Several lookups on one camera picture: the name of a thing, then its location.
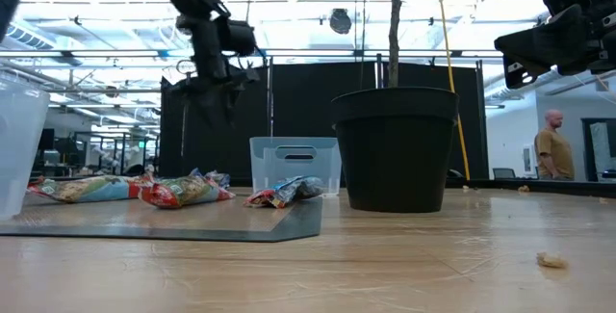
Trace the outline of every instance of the bald man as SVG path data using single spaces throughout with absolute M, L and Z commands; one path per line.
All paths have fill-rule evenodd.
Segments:
M 546 127 L 535 137 L 540 179 L 574 180 L 576 176 L 571 146 L 556 132 L 562 126 L 562 119 L 560 111 L 547 111 Z

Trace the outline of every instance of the table surface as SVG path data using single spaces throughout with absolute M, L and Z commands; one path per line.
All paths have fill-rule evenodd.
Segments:
M 2 311 L 614 312 L 616 200 L 448 190 L 426 215 L 323 201 L 319 237 L 279 244 L 0 238 Z M 539 267 L 541 251 L 569 269 Z

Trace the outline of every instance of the clear plastic bin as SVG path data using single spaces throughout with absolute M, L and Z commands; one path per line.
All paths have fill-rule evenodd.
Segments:
M 49 94 L 0 79 L 0 220 L 21 212 Z
M 254 192 L 300 175 L 320 178 L 327 194 L 340 191 L 342 160 L 336 138 L 252 138 L 250 153 Z

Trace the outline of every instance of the black curtain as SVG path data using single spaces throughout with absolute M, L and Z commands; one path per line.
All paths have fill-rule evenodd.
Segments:
M 329 103 L 345 93 L 373 89 L 374 62 L 275 65 L 273 136 L 336 137 Z
M 176 93 L 163 88 L 161 175 L 180 176 L 199 168 L 203 173 L 211 170 L 229 173 L 235 185 L 251 184 L 249 139 L 267 136 L 269 133 L 268 70 L 258 68 L 257 72 L 261 80 L 247 85 L 238 99 L 235 127 L 227 124 L 221 111 L 210 115 L 212 126 L 209 126 L 194 106 L 190 105 L 187 106 L 184 123 L 183 100 Z
M 387 86 L 389 76 L 387 64 L 383 67 L 383 78 Z M 459 114 L 464 130 L 465 146 L 472 179 L 488 179 L 488 153 L 485 134 L 485 105 L 480 70 L 453 67 L 453 85 L 460 98 Z M 449 90 L 449 72 L 446 66 L 399 64 L 398 85 L 400 87 L 431 87 Z M 464 174 L 464 159 L 460 137 L 456 128 L 451 145 L 449 168 Z

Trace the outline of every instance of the food crumb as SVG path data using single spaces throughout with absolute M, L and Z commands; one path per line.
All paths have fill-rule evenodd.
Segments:
M 565 259 L 559 256 L 548 255 L 545 252 L 537 253 L 537 264 L 553 269 L 566 269 L 569 266 Z

